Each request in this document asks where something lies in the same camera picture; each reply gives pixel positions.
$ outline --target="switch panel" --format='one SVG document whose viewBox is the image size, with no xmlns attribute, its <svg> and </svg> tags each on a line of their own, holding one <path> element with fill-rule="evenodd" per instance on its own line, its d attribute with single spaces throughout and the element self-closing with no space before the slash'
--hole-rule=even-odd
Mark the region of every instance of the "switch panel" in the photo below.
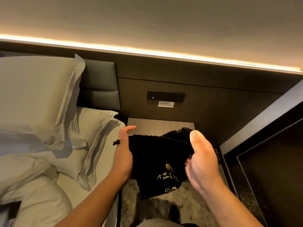
<svg viewBox="0 0 303 227">
<path fill-rule="evenodd" d="M 162 91 L 147 91 L 148 100 L 167 101 L 182 103 L 185 98 L 185 92 L 162 92 Z"/>
</svg>

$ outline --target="upholstered headboard panel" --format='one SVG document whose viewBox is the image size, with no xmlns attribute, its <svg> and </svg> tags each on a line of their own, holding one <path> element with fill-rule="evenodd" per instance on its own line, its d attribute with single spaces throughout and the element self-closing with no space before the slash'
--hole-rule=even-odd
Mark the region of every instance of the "upholstered headboard panel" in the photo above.
<svg viewBox="0 0 303 227">
<path fill-rule="evenodd" d="M 0 51 L 0 57 L 45 56 Z M 77 105 L 106 110 L 120 110 L 120 99 L 114 62 L 84 60 Z"/>
</svg>

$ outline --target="white bed sheet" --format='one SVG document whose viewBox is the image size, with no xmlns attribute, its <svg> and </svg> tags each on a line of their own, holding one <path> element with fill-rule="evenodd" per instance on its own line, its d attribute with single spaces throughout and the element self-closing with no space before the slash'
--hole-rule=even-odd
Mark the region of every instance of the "white bed sheet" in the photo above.
<svg viewBox="0 0 303 227">
<path fill-rule="evenodd" d="M 119 129 L 125 127 L 124 123 L 117 120 L 111 122 L 109 127 L 109 133 L 106 137 L 105 145 L 101 156 L 96 165 L 96 183 L 92 186 L 91 191 L 86 191 L 80 187 L 80 185 L 70 177 L 64 174 L 59 174 L 57 184 L 64 190 L 67 197 L 70 199 L 73 208 L 80 204 L 95 188 L 96 186 L 108 175 L 112 169 L 114 152 L 116 146 L 113 146 L 113 141 L 118 138 Z M 103 226 L 115 227 L 117 222 L 118 212 L 118 198 L 113 204 L 110 213 L 107 216 Z"/>
</svg>

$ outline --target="sticker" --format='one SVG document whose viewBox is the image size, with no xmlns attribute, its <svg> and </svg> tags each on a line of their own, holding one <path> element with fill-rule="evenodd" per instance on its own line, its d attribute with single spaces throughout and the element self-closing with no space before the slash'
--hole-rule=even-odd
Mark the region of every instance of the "sticker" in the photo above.
<svg viewBox="0 0 303 227">
<path fill-rule="evenodd" d="M 175 102 L 159 101 L 158 107 L 174 107 Z"/>
</svg>

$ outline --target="black cloth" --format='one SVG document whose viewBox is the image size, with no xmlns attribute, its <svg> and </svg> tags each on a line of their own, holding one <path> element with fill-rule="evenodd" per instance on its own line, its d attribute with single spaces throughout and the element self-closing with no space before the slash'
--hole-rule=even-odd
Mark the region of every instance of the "black cloth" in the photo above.
<svg viewBox="0 0 303 227">
<path fill-rule="evenodd" d="M 182 128 L 162 136 L 129 136 L 132 177 L 137 180 L 142 199 L 176 190 L 187 179 L 184 164 L 194 153 L 190 132 Z"/>
</svg>

